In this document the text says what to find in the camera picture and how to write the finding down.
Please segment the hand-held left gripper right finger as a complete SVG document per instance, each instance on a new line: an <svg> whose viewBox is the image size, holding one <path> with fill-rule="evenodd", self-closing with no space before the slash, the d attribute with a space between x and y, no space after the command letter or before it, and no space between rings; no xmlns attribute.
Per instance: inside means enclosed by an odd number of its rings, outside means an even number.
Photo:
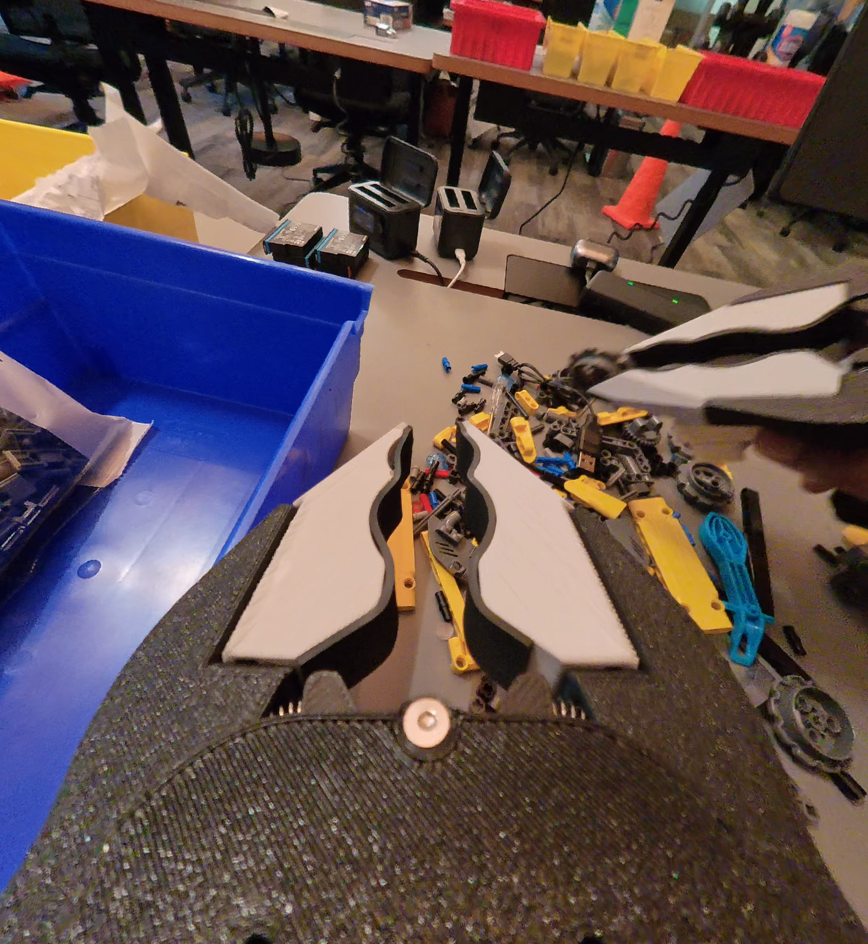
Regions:
<svg viewBox="0 0 868 944"><path fill-rule="evenodd" d="M481 670L509 690L527 673L558 689L574 670L639 669L567 501L469 421L455 448L474 541L463 626Z"/></svg>

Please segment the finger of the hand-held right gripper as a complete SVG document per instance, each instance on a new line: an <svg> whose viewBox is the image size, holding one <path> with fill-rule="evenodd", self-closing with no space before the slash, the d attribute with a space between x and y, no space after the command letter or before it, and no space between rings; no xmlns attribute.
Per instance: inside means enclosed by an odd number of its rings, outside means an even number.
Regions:
<svg viewBox="0 0 868 944"><path fill-rule="evenodd" d="M626 348L621 371L734 368L788 353L868 369L868 290L850 281L731 303Z"/></svg>
<svg viewBox="0 0 868 944"><path fill-rule="evenodd" d="M596 398L649 411L696 411L728 398L824 396L838 392L844 367L807 351L729 366L686 364L631 369L595 385Z"/></svg>

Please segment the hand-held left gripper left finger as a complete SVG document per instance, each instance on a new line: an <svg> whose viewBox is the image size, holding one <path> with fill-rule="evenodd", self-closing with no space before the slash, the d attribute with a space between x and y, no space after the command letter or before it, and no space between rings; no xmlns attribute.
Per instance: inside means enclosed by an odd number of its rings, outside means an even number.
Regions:
<svg viewBox="0 0 868 944"><path fill-rule="evenodd" d="M266 568L239 606L221 661L275 665L353 687L398 632L389 538L403 518L412 428L401 423L293 503Z"/></svg>

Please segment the dark grey toothed wheel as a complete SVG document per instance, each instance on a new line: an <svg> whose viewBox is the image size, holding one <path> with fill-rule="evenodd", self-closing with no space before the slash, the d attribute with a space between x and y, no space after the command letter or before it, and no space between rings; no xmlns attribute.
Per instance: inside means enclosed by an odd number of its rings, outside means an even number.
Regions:
<svg viewBox="0 0 868 944"><path fill-rule="evenodd" d="M853 757L855 730L839 702L798 675L772 687L765 710L775 737L803 766L823 773L845 771Z"/></svg>

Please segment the person's right hand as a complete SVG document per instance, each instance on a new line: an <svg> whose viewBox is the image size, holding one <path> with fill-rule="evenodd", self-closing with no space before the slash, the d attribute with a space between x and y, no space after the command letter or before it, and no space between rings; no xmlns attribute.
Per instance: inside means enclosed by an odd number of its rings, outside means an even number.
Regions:
<svg viewBox="0 0 868 944"><path fill-rule="evenodd" d="M763 458L796 473L809 493L840 491L868 502L868 450L828 449L772 431L758 431L753 446Z"/></svg>

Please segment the yellow flat brick panel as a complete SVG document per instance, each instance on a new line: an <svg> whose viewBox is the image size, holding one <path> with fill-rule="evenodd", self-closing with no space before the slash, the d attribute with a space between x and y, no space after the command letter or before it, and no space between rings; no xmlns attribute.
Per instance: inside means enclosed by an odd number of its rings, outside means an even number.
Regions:
<svg viewBox="0 0 868 944"><path fill-rule="evenodd" d="M389 537L394 564L395 600L400 613L416 607L416 559L414 545L413 496L409 483L401 490L402 519Z"/></svg>
<svg viewBox="0 0 868 944"><path fill-rule="evenodd" d="M670 596L705 633L728 633L732 622L709 573L674 510L661 498L629 502L629 512L652 564Z"/></svg>

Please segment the cyan brick separator tool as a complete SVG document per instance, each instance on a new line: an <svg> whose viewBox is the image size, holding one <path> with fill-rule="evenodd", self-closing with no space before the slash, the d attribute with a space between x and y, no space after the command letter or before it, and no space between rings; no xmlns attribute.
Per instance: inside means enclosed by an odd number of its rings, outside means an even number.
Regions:
<svg viewBox="0 0 868 944"><path fill-rule="evenodd" d="M728 657L736 665L750 667L774 617L765 613L758 601L747 565L747 538L728 517L716 512L705 516L699 536L721 577L724 607L732 620Z"/></svg>

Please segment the red plastic bin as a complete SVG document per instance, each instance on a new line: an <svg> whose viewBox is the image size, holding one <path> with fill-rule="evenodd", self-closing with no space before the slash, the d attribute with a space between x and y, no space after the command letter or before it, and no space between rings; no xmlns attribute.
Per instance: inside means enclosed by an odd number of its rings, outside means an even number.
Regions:
<svg viewBox="0 0 868 944"><path fill-rule="evenodd" d="M704 111L799 129L826 81L803 70L706 52L679 101Z"/></svg>
<svg viewBox="0 0 868 944"><path fill-rule="evenodd" d="M451 1L454 57L523 71L533 68L546 17L539 9L497 1Z"/></svg>

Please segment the small yellow bin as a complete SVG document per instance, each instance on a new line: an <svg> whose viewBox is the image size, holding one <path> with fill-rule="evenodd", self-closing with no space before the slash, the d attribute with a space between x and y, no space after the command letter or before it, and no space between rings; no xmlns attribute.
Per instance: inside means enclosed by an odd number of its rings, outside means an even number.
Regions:
<svg viewBox="0 0 868 944"><path fill-rule="evenodd" d="M626 45L626 39L615 31L587 30L577 81L585 85L607 87Z"/></svg>
<svg viewBox="0 0 868 944"><path fill-rule="evenodd" d="M620 39L615 65L608 80L609 87L629 95L643 93L643 87L654 69L662 65L666 47L656 41Z"/></svg>
<svg viewBox="0 0 868 944"><path fill-rule="evenodd" d="M664 47L658 54L647 96L666 102L679 101L702 60L701 52L687 46Z"/></svg>
<svg viewBox="0 0 868 944"><path fill-rule="evenodd" d="M572 77L580 65L587 31L582 23L570 25L547 18L542 73L547 77Z"/></svg>

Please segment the blue plastic storage bin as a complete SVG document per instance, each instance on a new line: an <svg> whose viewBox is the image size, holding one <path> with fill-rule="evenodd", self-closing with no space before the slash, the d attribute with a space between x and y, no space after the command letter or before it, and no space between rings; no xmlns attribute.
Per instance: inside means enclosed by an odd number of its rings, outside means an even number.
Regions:
<svg viewBox="0 0 868 944"><path fill-rule="evenodd" d="M345 443L370 288L0 200L0 354L150 425L0 579L0 893L121 668Z"/></svg>

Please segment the background desk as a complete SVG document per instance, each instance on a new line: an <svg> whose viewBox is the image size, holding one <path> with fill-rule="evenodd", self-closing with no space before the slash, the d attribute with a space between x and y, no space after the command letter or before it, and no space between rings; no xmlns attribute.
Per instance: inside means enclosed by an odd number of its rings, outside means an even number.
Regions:
<svg viewBox="0 0 868 944"><path fill-rule="evenodd" d="M451 122L451 148L446 179L447 184L451 186L459 183L475 80L600 105L607 110L661 117L704 129L704 137L696 143L621 128L609 119L600 122L574 119L569 125L569 129L577 133L578 141L583 144L599 145L641 157L663 159L692 168L707 169L710 172L708 179L684 212L676 233L667 242L658 261L658 265L662 267L673 268L678 264L731 175L740 175L750 170L758 154L770 145L791 146L799 133L798 129L792 127L700 110L611 88L585 85L570 78L546 77L536 71L527 72L453 54L435 54L433 66L437 70L459 77Z"/></svg>
<svg viewBox="0 0 868 944"><path fill-rule="evenodd" d="M423 81L435 54L449 50L447 32L413 26L384 39L365 26L361 12L318 2L82 2L94 44L101 55L105 82L120 92L130 115L145 122L135 81L122 59L124 51L142 56L168 141L189 157L193 148L180 110L169 62L192 64L212 57L171 35L169 23L217 30L257 41L281 42L301 49L390 67L412 75L406 139L419 143Z"/></svg>

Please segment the black two-slot battery charger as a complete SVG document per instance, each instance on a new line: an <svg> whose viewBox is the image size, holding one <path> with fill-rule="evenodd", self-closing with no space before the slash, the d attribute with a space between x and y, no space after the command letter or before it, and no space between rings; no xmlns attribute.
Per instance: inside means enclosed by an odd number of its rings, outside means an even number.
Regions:
<svg viewBox="0 0 868 944"><path fill-rule="evenodd" d="M434 210L437 251L442 258L470 262L477 254L487 220L499 214L511 184L509 166L492 150L478 188L444 185L438 188Z"/></svg>

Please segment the clear bag of brick pieces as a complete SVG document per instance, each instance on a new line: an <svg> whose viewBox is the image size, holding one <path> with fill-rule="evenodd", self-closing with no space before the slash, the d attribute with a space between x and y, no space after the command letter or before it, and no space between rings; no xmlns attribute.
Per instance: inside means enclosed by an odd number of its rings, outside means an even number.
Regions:
<svg viewBox="0 0 868 944"><path fill-rule="evenodd" d="M150 429L87 409L0 352L0 581L79 486L120 477Z"/></svg>

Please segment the black round stand base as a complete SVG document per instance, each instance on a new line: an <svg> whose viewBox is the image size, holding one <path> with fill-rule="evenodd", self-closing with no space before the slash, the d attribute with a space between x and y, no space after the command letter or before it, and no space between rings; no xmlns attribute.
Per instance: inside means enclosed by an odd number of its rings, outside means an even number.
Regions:
<svg viewBox="0 0 868 944"><path fill-rule="evenodd" d="M254 129L253 112L241 107L235 116L235 134L243 172L254 180L258 167L291 167L301 160L298 139L274 131L270 117L263 118L262 130Z"/></svg>

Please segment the yellow plastic bin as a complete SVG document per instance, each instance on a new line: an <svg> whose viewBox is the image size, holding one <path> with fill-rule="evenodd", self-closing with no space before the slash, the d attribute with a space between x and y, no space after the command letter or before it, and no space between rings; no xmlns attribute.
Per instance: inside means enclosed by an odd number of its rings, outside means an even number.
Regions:
<svg viewBox="0 0 868 944"><path fill-rule="evenodd" d="M151 129L120 117L80 134L0 119L0 199L199 242L193 212L147 194Z"/></svg>

